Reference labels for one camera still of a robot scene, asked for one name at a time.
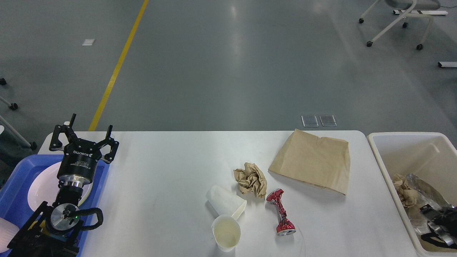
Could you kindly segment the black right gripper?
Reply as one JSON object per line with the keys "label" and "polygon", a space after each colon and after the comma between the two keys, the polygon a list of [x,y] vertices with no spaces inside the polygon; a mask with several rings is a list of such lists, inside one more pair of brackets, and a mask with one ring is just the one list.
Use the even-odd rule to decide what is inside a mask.
{"label": "black right gripper", "polygon": [[457,212],[456,208],[441,208],[436,210],[430,205],[425,205],[420,208],[420,212],[426,218],[434,218],[434,224],[444,228],[445,232],[442,235],[434,232],[426,233],[421,235],[421,240],[433,244],[436,247],[457,247],[456,238],[457,236]]}

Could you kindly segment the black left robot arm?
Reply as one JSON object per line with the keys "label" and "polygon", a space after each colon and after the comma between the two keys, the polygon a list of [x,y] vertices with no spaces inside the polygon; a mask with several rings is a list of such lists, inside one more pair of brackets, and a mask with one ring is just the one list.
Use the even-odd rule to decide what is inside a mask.
{"label": "black left robot arm", "polygon": [[75,257],[79,253],[77,237],[103,224],[100,208],[79,206],[84,188],[93,184],[100,161],[110,164],[119,142],[106,136],[99,142],[79,138],[73,130],[76,114],[69,124],[58,124],[52,133],[50,151],[63,151],[56,174],[59,191],[52,204],[44,201],[9,241],[10,257]]}

